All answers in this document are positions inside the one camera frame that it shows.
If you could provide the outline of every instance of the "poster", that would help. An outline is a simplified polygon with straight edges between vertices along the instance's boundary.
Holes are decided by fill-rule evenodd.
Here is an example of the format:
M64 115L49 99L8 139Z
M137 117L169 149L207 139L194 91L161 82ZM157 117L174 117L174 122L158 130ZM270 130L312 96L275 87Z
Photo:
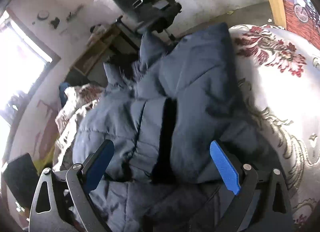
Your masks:
M320 17L310 0L283 0L287 30L320 49Z

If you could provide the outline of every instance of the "small round object on wall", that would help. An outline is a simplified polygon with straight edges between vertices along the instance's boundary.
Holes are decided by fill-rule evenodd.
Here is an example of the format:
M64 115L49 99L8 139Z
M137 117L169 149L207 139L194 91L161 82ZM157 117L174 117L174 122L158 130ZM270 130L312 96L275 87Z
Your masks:
M297 18L303 22L307 23L309 20L308 13L304 7L301 7L299 4L294 6L294 13L296 14Z
M39 11L37 15L38 20L43 21L43 20L46 20L47 18L49 18L49 11L46 11L46 10Z

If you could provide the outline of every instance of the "wooden desk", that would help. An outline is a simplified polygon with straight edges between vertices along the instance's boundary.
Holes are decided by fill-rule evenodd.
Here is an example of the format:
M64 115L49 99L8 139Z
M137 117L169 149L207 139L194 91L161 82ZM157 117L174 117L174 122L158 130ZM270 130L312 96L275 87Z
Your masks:
M122 37L137 52L139 51L139 47L126 34L124 34L116 24L112 24L99 39L91 43L72 67L84 76L89 75L94 65L99 61L101 55L108 48L116 54L121 53L112 44L118 36Z

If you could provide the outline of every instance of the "red floral pattern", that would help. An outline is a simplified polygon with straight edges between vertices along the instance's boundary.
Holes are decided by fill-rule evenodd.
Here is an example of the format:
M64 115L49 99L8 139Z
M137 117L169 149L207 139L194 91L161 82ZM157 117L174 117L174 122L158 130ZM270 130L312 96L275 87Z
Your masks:
M299 216L299 218L294 220L294 226L295 226L295 230L298 231L300 228L302 228L302 226L305 224L305 222L307 221L307 216L301 214Z
M242 38L235 38L235 44L240 47L238 55L254 57L259 66L277 66L281 73L288 71L293 76L301 77L306 58L296 54L296 47L289 43L285 45L282 39L276 39L270 31L254 26Z
M80 97L85 101L85 103L90 103L91 101L97 99L99 94L103 91L103 89L99 86L95 85L86 85L79 92Z

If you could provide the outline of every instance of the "floor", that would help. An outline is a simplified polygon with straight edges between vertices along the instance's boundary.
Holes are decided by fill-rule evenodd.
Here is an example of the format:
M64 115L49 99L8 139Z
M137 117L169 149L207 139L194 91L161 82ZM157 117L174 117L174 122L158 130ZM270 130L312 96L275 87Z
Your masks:
M215 17L209 20L208 22L201 23L193 28L188 29L180 36L191 34L195 31L204 29L212 24L219 22L226 22L229 27L239 24L251 24L256 26L262 26L265 24L274 25L272 11L269 2L262 2L241 9L237 9L231 15L223 14L218 17Z

